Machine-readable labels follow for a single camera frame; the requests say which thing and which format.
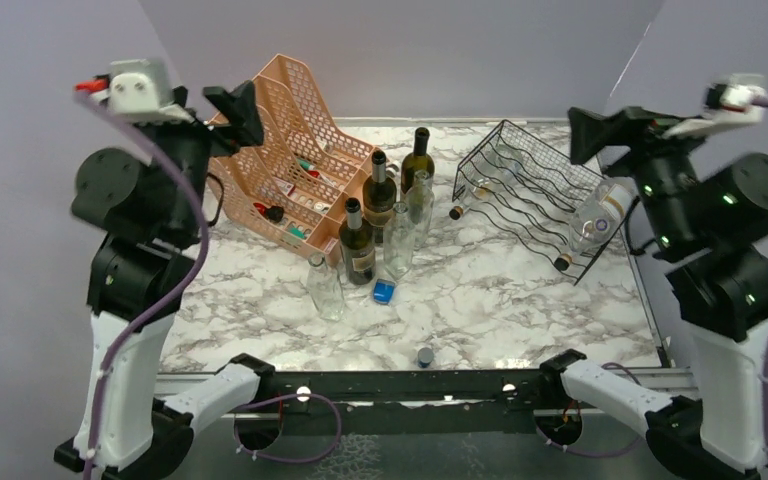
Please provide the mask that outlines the green wine bottle silver neck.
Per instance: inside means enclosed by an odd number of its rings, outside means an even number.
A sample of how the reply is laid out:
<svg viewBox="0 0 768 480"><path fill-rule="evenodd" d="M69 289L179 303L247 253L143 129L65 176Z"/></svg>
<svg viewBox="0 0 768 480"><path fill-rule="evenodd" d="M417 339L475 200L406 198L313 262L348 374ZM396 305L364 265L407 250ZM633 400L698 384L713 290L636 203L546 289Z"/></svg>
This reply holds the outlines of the green wine bottle silver neck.
<svg viewBox="0 0 768 480"><path fill-rule="evenodd" d="M371 156L372 171L363 185L363 217L373 228L376 244L383 243L383 230L393 218L397 185L387 175L387 156L376 149Z"/></svg>

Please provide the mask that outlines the green bottle brown Primitivo label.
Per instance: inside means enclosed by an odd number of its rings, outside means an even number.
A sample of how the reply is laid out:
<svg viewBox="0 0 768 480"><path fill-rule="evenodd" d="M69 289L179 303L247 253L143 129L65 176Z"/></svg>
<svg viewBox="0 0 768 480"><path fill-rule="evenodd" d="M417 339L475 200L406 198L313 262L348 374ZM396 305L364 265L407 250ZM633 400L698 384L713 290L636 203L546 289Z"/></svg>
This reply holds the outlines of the green bottle brown Primitivo label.
<svg viewBox="0 0 768 480"><path fill-rule="evenodd" d="M375 237L372 225L363 217L355 197L344 203L346 216L339 228L342 260L350 283L365 285L376 273Z"/></svg>

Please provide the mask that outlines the green bottle cream label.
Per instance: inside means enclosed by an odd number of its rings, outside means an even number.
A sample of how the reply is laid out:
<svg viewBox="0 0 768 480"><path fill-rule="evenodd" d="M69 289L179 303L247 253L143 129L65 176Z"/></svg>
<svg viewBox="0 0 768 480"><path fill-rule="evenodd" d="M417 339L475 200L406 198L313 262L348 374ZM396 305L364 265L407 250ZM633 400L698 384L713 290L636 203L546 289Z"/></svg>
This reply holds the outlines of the green bottle cream label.
<svg viewBox="0 0 768 480"><path fill-rule="evenodd" d="M430 180L435 175L435 165L428 154L430 132L426 127L418 127L414 132L413 150L404 157L401 163L401 193L407 194L413 186L415 174L426 171Z"/></svg>

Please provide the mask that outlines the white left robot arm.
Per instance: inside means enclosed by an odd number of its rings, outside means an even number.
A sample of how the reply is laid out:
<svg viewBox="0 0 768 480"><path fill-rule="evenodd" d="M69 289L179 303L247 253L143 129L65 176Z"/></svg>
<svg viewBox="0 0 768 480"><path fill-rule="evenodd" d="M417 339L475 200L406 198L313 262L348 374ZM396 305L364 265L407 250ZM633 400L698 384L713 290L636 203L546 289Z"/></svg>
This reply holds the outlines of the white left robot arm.
<svg viewBox="0 0 768 480"><path fill-rule="evenodd" d="M154 396L162 346L209 250L202 210L209 158L264 141L251 81L202 94L224 123L200 120L183 86L138 77L119 91L101 76L74 89L77 103L147 154L140 160L118 148L96 151L75 180L73 216L106 236L89 278L93 372L84 417L54 458L86 479L166 478L203 427L237 407L258 411L281 402L272 365L247 354L189 390L181 404Z"/></svg>

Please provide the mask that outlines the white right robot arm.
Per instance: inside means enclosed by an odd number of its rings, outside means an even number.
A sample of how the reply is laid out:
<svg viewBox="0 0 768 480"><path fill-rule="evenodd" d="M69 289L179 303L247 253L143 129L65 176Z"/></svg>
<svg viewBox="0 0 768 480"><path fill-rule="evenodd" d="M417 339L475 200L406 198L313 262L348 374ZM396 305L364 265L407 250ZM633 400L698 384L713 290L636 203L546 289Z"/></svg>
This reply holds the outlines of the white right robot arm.
<svg viewBox="0 0 768 480"><path fill-rule="evenodd" d="M543 362L537 393L547 405L591 405L642 436L683 479L756 479L768 468L768 155L750 152L699 179L691 153L708 137L758 124L755 105L694 117L626 107L606 116L571 108L570 160L608 146L624 155L605 169L634 180L658 259L696 349L699 396L644 388L578 351Z"/></svg>

